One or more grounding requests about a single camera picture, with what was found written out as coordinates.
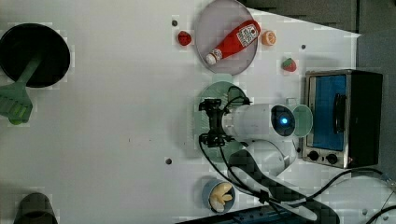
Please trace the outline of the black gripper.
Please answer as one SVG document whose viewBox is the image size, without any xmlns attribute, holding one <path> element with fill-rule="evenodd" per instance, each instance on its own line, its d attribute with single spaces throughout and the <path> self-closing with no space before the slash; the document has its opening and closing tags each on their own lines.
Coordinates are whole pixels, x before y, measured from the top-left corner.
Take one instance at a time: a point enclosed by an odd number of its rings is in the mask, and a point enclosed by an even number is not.
<svg viewBox="0 0 396 224">
<path fill-rule="evenodd" d="M 205 111 L 209 120 L 209 131 L 199 135 L 199 142 L 208 147 L 223 147 L 233 140 L 222 128 L 225 111 L 220 106 L 220 99 L 204 99 L 199 104 L 198 110 Z"/>
</svg>

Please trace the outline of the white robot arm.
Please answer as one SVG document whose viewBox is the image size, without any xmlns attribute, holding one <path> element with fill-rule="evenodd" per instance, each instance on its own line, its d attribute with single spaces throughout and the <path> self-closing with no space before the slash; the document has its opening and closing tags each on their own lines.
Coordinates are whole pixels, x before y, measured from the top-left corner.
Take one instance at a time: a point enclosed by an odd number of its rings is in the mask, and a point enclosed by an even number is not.
<svg viewBox="0 0 396 224">
<path fill-rule="evenodd" d="M 199 109 L 206 112 L 209 131 L 199 136 L 199 144 L 221 149 L 228 142 L 247 146 L 229 157 L 223 157 L 228 177 L 241 189 L 261 202 L 280 206 L 298 216 L 309 211 L 316 217 L 310 224 L 340 224 L 340 217 L 329 206 L 306 196 L 277 178 L 286 168 L 286 157 L 280 149 L 264 149 L 273 140 L 290 138 L 299 127 L 310 129 L 312 121 L 300 121 L 285 105 L 226 105 L 220 99 L 205 99 Z"/>
</svg>

